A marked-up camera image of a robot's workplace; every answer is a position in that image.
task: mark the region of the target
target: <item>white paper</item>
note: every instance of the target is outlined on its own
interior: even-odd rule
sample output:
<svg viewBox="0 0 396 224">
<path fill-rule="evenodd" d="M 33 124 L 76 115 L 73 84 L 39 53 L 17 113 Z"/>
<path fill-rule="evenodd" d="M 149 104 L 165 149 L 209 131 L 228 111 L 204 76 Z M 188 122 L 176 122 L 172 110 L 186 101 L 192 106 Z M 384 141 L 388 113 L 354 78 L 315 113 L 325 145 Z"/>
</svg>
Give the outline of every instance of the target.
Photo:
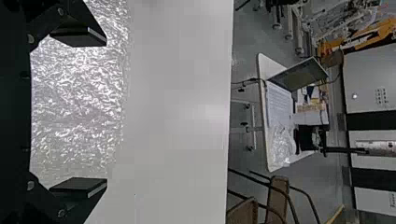
<svg viewBox="0 0 396 224">
<path fill-rule="evenodd" d="M 269 127 L 281 125 L 289 128 L 293 112 L 291 92 L 286 91 L 271 82 L 266 82 L 266 84 Z"/>
</svg>

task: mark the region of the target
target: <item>crumpled aluminum foil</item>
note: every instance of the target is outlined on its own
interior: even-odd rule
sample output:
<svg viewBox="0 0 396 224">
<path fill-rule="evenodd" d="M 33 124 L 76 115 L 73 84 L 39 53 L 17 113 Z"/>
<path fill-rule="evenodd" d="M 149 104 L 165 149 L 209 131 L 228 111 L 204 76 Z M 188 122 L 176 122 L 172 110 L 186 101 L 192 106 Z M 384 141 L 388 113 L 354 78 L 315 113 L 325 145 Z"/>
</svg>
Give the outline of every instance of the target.
<svg viewBox="0 0 396 224">
<path fill-rule="evenodd" d="M 31 53 L 30 170 L 46 187 L 72 176 L 110 177 L 122 141 L 132 45 L 127 0 L 86 4 L 107 35 L 107 47 L 73 49 L 48 36 Z"/>
</svg>

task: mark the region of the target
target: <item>gray floor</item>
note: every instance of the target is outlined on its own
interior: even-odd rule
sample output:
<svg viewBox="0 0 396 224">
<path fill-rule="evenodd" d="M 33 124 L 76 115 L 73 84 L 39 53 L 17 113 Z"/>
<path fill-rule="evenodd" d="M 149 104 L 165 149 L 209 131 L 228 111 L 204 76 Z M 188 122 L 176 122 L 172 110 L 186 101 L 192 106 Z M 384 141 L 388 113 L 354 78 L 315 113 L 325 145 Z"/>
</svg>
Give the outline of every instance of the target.
<svg viewBox="0 0 396 224">
<path fill-rule="evenodd" d="M 253 12 L 251 9 L 252 5 L 248 5 L 234 13 L 233 82 L 257 76 L 256 55 L 260 52 L 285 66 L 290 66 L 301 60 L 294 55 L 294 44 L 285 41 L 285 31 L 274 31 L 271 18 L 267 13 Z M 334 85 L 334 87 L 338 89 L 333 91 L 339 93 L 340 86 Z M 232 90 L 232 98 L 248 100 L 253 104 L 259 101 L 258 92 L 254 87 L 247 88 L 244 93 Z M 338 102 L 339 104 L 334 106 L 336 110 L 334 113 L 342 111 L 341 101 Z M 339 131 L 341 128 L 337 127 L 336 129 L 334 134 L 338 137 L 335 137 L 335 140 L 345 141 L 343 138 L 345 133 Z M 291 167 L 269 174 L 262 159 L 262 146 L 259 145 L 256 151 L 249 152 L 245 149 L 246 141 L 246 137 L 242 134 L 230 134 L 229 167 L 245 173 L 248 170 L 255 170 L 265 175 L 287 176 L 293 186 L 306 190 L 312 196 L 322 222 L 331 217 L 341 204 L 351 205 L 350 189 L 343 185 L 341 174 L 342 166 L 347 165 L 346 156 L 330 155 L 328 158 L 324 158 L 321 154 L 315 154 L 294 163 Z M 229 174 L 228 188 L 247 196 L 255 196 L 261 203 L 266 204 L 266 189 L 250 183 L 242 177 Z M 295 203 L 300 222 L 316 223 L 308 201 L 296 193 L 292 193 L 291 198 Z M 235 197 L 229 196 L 228 208 L 237 202 Z M 262 210 L 260 221 L 264 222 L 264 211 Z M 291 216 L 289 216 L 289 223 L 293 223 Z"/>
</svg>

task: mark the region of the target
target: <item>laptop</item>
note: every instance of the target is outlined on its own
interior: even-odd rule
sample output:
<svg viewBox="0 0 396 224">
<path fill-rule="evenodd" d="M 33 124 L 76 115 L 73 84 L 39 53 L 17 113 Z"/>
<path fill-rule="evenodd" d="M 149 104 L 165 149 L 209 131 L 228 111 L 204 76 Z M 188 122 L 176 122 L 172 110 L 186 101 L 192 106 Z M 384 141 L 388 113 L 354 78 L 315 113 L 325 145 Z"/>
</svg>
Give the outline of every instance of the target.
<svg viewBox="0 0 396 224">
<path fill-rule="evenodd" d="M 314 57 L 311 57 L 268 78 L 266 81 L 293 92 L 327 77 L 328 75 L 323 67 Z"/>
</svg>

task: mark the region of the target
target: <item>white panel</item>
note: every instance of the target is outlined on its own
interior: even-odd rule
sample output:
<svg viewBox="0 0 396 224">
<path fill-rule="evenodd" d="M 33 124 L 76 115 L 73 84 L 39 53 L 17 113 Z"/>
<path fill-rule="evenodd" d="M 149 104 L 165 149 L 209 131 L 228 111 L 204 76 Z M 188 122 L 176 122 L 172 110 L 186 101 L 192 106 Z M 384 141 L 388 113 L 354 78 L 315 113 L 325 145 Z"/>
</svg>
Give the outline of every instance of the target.
<svg viewBox="0 0 396 224">
<path fill-rule="evenodd" d="M 388 45 L 346 56 L 344 80 L 348 113 L 396 109 L 395 50 L 395 46 Z"/>
<path fill-rule="evenodd" d="M 130 7 L 124 142 L 88 223 L 224 223 L 233 2 Z"/>
<path fill-rule="evenodd" d="M 349 132 L 350 146 L 355 147 L 357 140 L 395 140 L 396 131 L 353 131 Z M 352 154 L 352 166 L 356 168 L 395 170 L 396 158 L 369 157 Z"/>
<path fill-rule="evenodd" d="M 396 217 L 396 192 L 355 188 L 358 210 Z"/>
</svg>

